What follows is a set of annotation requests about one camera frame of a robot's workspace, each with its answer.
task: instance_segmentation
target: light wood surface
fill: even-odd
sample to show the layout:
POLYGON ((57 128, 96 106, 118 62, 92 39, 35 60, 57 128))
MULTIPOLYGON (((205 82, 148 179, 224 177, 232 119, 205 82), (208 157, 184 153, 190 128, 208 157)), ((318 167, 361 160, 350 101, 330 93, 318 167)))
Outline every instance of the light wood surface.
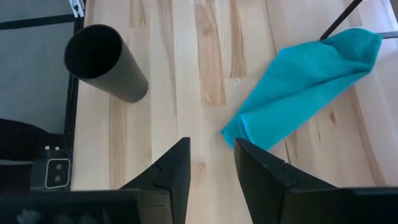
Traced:
MULTIPOLYGON (((72 189, 117 189, 188 136, 187 223, 250 223, 233 150, 219 131, 278 50, 317 40, 349 3, 87 0, 86 25, 118 30, 150 88, 128 104, 80 82, 72 189)), ((381 32, 398 25, 389 0, 369 0, 336 32, 349 27, 381 32)), ((398 184, 397 43, 384 40, 372 74, 272 153, 339 187, 398 184)))

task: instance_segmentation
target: microfiber cloth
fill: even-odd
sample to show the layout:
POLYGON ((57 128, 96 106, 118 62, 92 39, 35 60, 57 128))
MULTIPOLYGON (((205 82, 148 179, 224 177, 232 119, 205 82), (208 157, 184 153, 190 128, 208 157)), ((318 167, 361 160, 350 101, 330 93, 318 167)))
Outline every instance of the microfiber cloth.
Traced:
POLYGON ((318 110, 369 74, 382 37, 348 29, 325 40, 282 49, 221 131, 233 147, 243 138, 269 150, 318 110))

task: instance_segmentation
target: black cylinder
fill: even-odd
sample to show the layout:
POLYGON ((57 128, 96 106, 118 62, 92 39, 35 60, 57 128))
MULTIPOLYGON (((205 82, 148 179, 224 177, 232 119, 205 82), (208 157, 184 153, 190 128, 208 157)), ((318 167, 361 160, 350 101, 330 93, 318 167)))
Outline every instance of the black cylinder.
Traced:
POLYGON ((76 33, 64 61, 74 77, 126 102, 137 102, 148 91, 148 81, 129 48, 110 26, 92 25, 76 33))

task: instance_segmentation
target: blue towel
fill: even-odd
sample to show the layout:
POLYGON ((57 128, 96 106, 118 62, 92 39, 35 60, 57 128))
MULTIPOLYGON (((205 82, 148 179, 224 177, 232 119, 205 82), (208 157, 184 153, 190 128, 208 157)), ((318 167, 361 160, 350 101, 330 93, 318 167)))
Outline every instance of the blue towel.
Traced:
POLYGON ((269 150, 318 110, 369 74, 382 37, 349 29, 326 40, 282 49, 221 131, 233 147, 244 138, 269 150))

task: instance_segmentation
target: wood grain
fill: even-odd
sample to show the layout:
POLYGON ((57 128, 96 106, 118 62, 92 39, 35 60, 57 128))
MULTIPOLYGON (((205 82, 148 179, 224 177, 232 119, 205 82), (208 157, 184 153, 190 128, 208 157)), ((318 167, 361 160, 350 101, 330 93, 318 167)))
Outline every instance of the wood grain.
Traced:
MULTIPOLYGON (((149 81, 128 104, 80 82, 73 190, 116 189, 191 137, 187 223, 251 223, 220 130, 284 47, 317 40, 349 0, 88 0, 85 25, 113 26, 149 81)), ((364 1, 336 32, 398 27, 388 0, 364 1)), ((271 153, 338 187, 398 184, 398 40, 369 76, 271 153)))

